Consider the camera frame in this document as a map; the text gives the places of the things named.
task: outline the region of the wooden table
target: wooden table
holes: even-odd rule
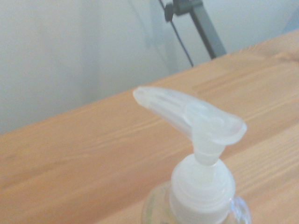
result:
[[[221,158],[253,223],[299,223],[299,31],[150,85],[246,121]],[[192,153],[132,90],[0,136],[0,223],[139,224],[143,201]]]

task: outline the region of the bottle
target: bottle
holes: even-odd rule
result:
[[[235,196],[235,181],[219,159],[238,142],[245,122],[190,95],[157,87],[138,87],[136,101],[184,133],[194,153],[173,170],[171,181],[147,197],[143,224],[251,224],[246,203]]]

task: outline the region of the metal stand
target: metal stand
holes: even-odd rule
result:
[[[211,59],[226,54],[221,40],[206,13],[202,0],[173,0],[173,4],[166,4],[164,13],[167,22],[172,21],[173,14],[190,13]]]

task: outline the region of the white plastic pump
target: white plastic pump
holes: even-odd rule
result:
[[[136,101],[167,120],[193,143],[171,176],[169,204],[182,224],[218,224],[231,211],[235,181],[219,156],[245,134],[245,122],[193,96],[157,87],[139,87]]]

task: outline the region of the wire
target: wire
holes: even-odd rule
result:
[[[163,10],[165,11],[165,6],[164,6],[162,0],[159,0],[159,2],[160,2],[161,7],[163,8]],[[190,55],[189,55],[187,49],[185,48],[185,46],[184,46],[184,44],[183,44],[181,38],[179,37],[179,35],[178,35],[178,31],[177,31],[176,27],[174,26],[173,21],[170,21],[170,23],[171,23],[171,25],[172,25],[172,28],[173,28],[174,32],[176,33],[176,36],[177,36],[177,38],[178,38],[179,43],[181,44],[181,46],[182,46],[182,48],[183,48],[183,50],[184,50],[184,52],[185,52],[185,54],[186,54],[186,56],[187,56],[189,62],[190,62],[191,67],[193,67],[193,62],[192,62],[192,60],[191,60],[191,58],[190,58]]]

